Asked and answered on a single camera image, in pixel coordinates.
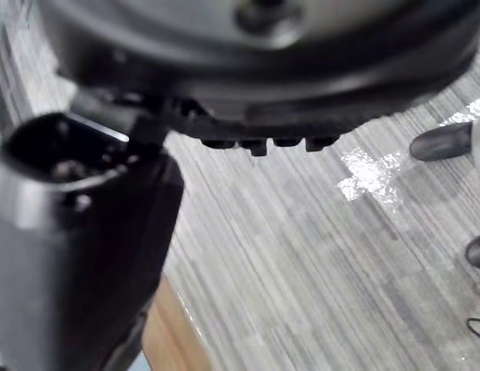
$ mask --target black shoe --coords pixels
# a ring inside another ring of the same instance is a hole
[[[468,244],[465,256],[472,266],[480,269],[480,236]]]
[[[471,151],[472,128],[473,123],[461,122],[427,131],[413,140],[410,153],[425,162],[466,155]]]

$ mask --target floor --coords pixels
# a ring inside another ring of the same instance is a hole
[[[42,33],[13,44],[32,109],[66,104]],[[251,158],[173,135],[187,190],[165,272],[213,368],[480,370],[465,327],[480,317],[480,271],[463,256],[480,234],[472,159],[407,154],[421,132],[478,115],[480,55],[430,103],[322,153]]]

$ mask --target wooden baseboard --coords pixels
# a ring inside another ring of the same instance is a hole
[[[143,343],[153,371],[212,371],[196,331],[165,277],[149,311]]]

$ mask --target black cable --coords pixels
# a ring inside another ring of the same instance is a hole
[[[471,333],[473,333],[473,335],[477,336],[478,338],[480,338],[480,332],[478,332],[477,330],[475,330],[473,328],[473,326],[471,325],[472,322],[478,322],[480,323],[480,318],[468,318],[466,320],[466,327],[468,327],[468,330],[470,330]]]

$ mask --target gray carpet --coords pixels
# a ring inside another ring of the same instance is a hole
[[[66,104],[73,87],[36,25],[13,47],[32,109]],[[421,132],[479,115],[478,99],[480,56],[430,103],[322,153],[251,158],[170,137],[187,190],[165,272],[217,370],[480,370],[465,327],[480,271],[463,257],[478,177],[468,156],[407,154]]]

